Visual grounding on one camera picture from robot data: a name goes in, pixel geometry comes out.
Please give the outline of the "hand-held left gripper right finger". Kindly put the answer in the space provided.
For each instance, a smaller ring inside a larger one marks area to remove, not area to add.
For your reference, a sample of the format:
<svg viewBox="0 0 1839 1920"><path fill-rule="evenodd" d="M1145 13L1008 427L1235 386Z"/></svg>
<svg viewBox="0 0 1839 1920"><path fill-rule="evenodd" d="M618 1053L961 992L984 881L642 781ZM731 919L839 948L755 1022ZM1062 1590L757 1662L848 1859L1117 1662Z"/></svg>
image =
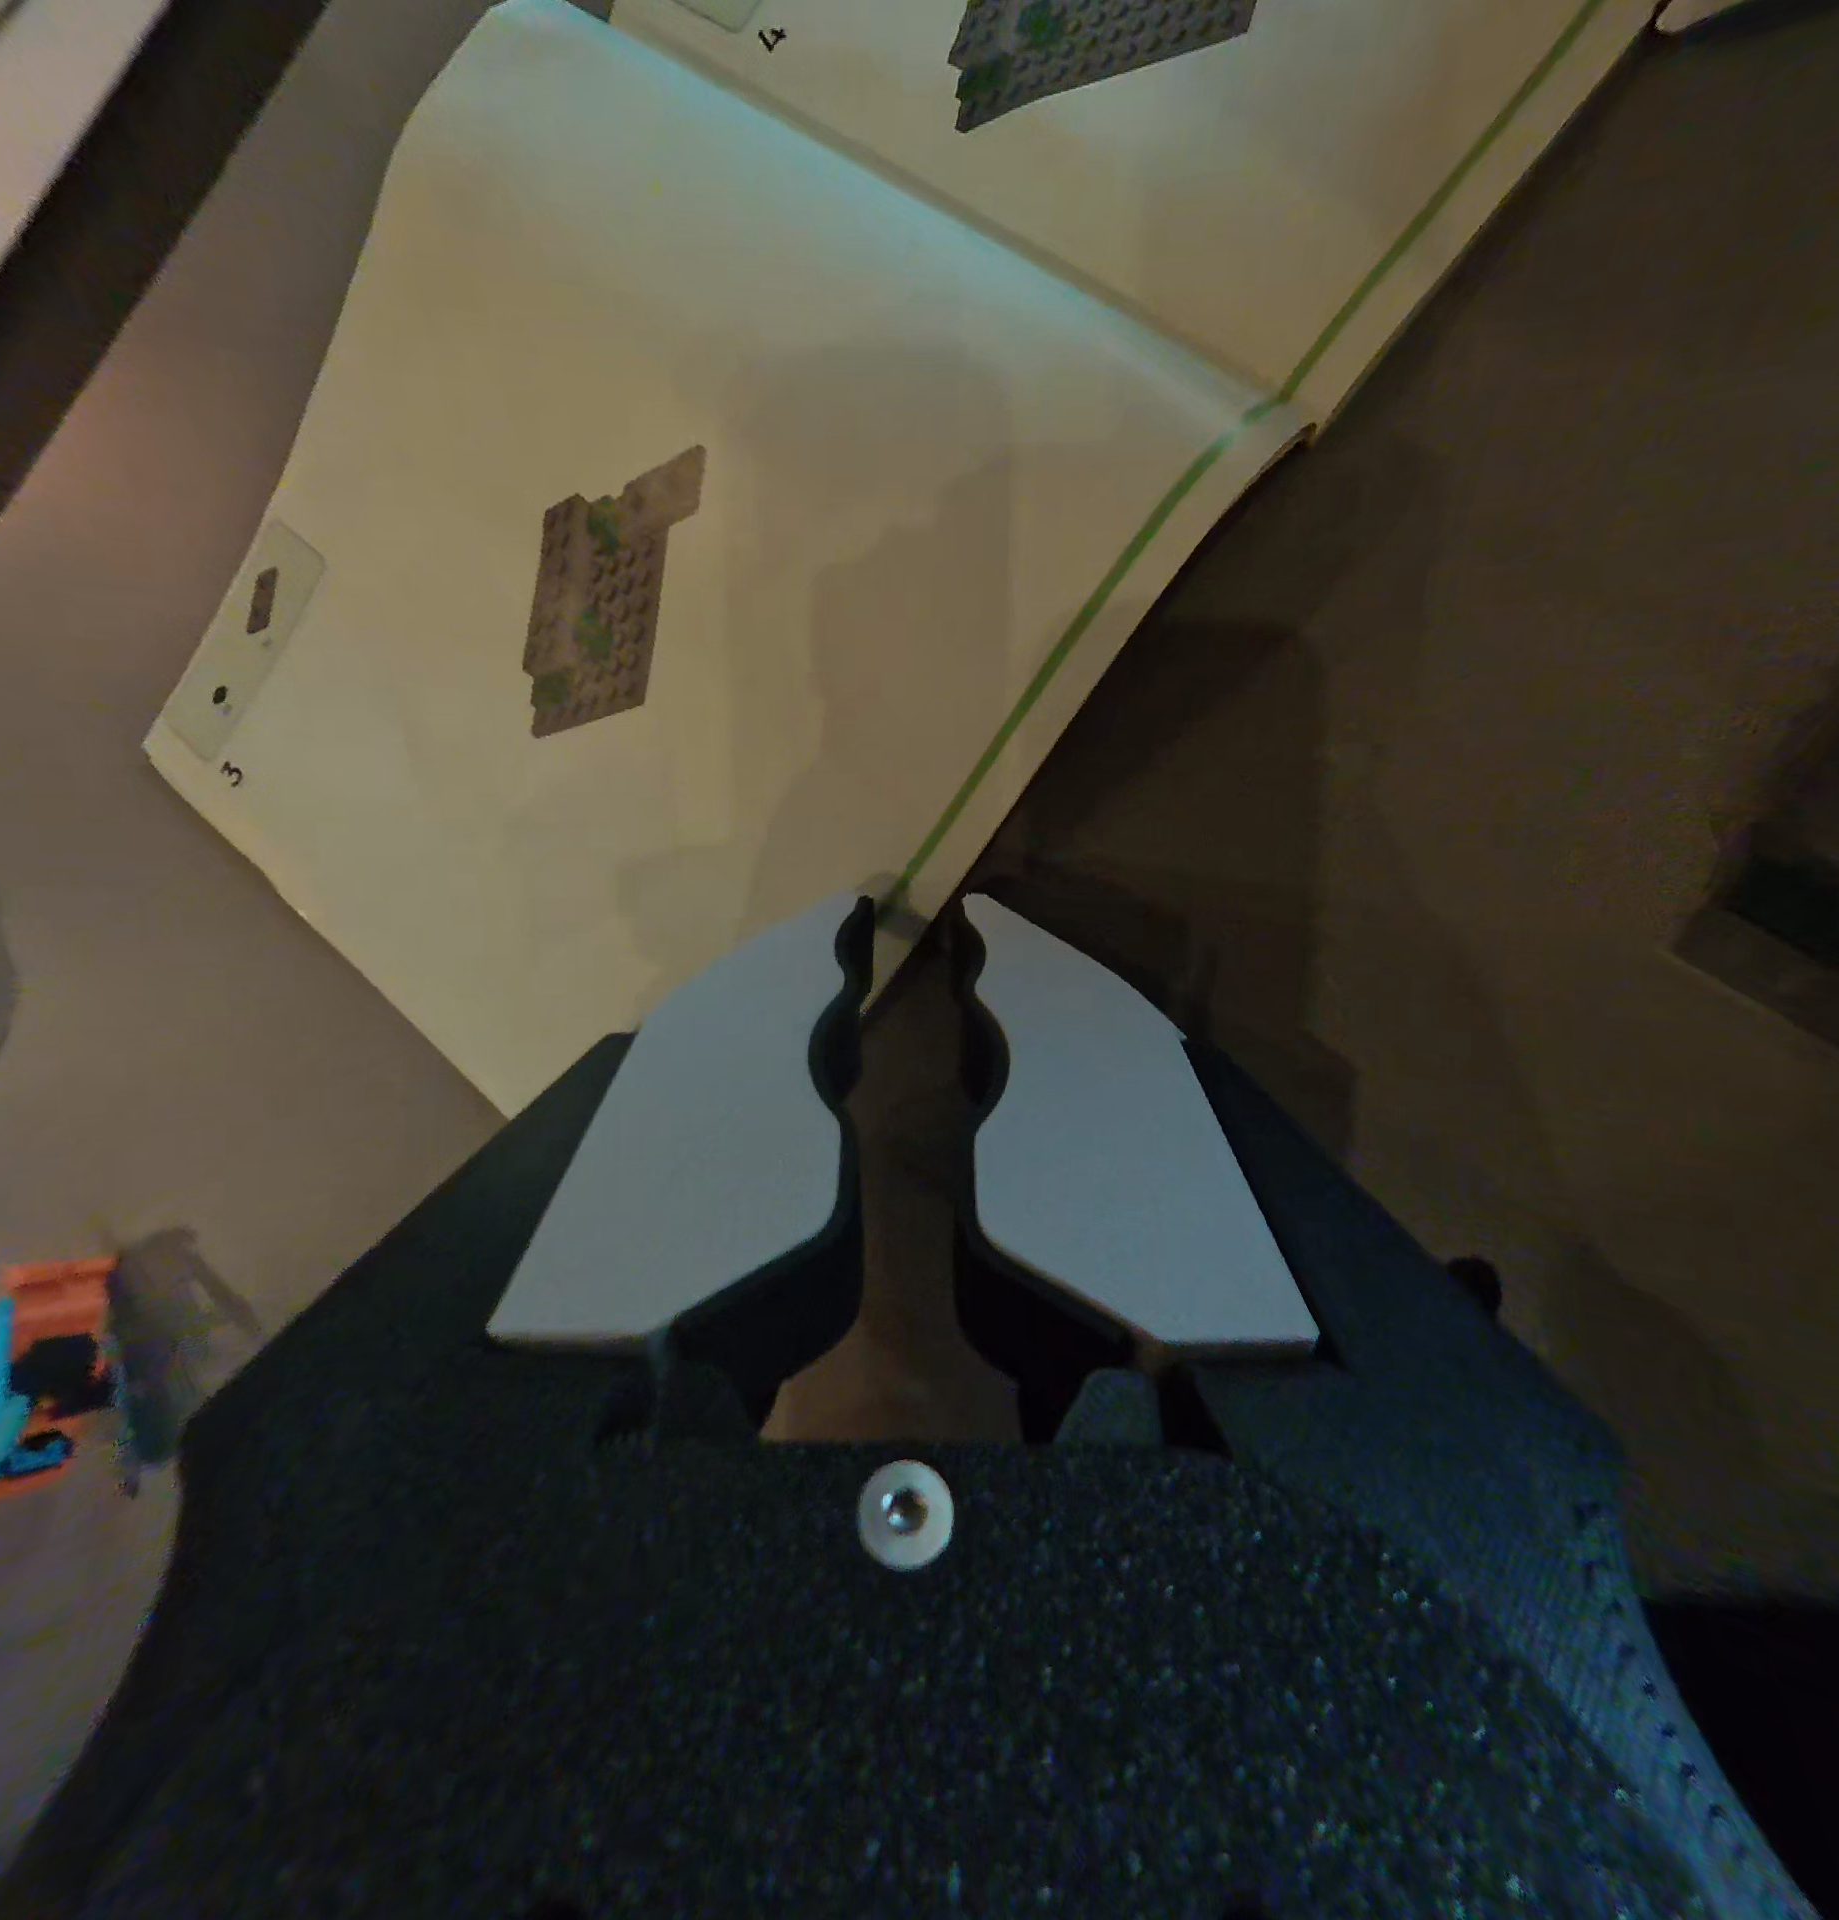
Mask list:
<svg viewBox="0 0 1839 1920"><path fill-rule="evenodd" d="M1323 1327L1182 1029L1081 948L989 895L959 903L971 1107L959 1157L959 1332L1047 1445L1097 1377L1285 1377Z"/></svg>

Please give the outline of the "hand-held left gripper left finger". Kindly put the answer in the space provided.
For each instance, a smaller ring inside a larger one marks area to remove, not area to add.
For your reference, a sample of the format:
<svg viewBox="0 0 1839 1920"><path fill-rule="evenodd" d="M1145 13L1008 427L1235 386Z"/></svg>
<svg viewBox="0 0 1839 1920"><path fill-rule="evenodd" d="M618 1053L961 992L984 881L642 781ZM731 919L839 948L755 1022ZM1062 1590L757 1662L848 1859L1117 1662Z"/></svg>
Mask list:
<svg viewBox="0 0 1839 1920"><path fill-rule="evenodd" d="M733 948L633 1033L486 1335L709 1369L766 1427L864 1297L850 1095L874 906L839 895Z"/></svg>

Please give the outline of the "brick building instruction booklet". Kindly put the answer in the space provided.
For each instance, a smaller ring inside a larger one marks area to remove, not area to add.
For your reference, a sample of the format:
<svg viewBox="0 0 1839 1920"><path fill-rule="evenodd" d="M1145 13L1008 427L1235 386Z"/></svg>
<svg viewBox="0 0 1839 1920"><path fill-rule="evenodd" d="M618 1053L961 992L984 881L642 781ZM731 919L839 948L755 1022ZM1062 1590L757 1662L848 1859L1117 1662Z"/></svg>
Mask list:
<svg viewBox="0 0 1839 1920"><path fill-rule="evenodd" d="M1258 5L957 132L963 5L499 5L146 753L504 1116L755 930L897 966L1658 5Z"/></svg>

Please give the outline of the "orange and teal brick figure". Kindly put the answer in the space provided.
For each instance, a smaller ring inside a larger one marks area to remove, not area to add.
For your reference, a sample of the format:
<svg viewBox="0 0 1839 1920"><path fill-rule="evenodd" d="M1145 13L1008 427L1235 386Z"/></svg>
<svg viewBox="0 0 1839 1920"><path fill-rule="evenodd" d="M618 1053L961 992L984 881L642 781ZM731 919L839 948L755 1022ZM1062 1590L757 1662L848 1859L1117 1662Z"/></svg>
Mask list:
<svg viewBox="0 0 1839 1920"><path fill-rule="evenodd" d="M132 1297L123 1262L0 1274L0 1500L102 1466L136 1500L177 1430L182 1339Z"/></svg>

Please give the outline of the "grey brick baseplate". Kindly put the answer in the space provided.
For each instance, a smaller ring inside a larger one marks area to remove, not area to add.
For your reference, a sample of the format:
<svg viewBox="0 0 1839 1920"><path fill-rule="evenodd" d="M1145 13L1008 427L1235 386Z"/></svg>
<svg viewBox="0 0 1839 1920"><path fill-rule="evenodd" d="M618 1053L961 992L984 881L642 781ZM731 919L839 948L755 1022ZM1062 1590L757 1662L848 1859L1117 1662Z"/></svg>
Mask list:
<svg viewBox="0 0 1839 1920"><path fill-rule="evenodd" d="M1673 949L1839 1050L1839 866L1751 834L1727 851Z"/></svg>

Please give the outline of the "white tray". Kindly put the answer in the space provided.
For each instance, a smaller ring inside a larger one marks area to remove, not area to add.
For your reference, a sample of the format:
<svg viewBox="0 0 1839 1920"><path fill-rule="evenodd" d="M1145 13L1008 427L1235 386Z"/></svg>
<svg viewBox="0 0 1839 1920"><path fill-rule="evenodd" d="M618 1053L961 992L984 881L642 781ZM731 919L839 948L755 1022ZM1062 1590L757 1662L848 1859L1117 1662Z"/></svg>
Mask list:
<svg viewBox="0 0 1839 1920"><path fill-rule="evenodd" d="M0 269L166 2L0 2Z"/></svg>

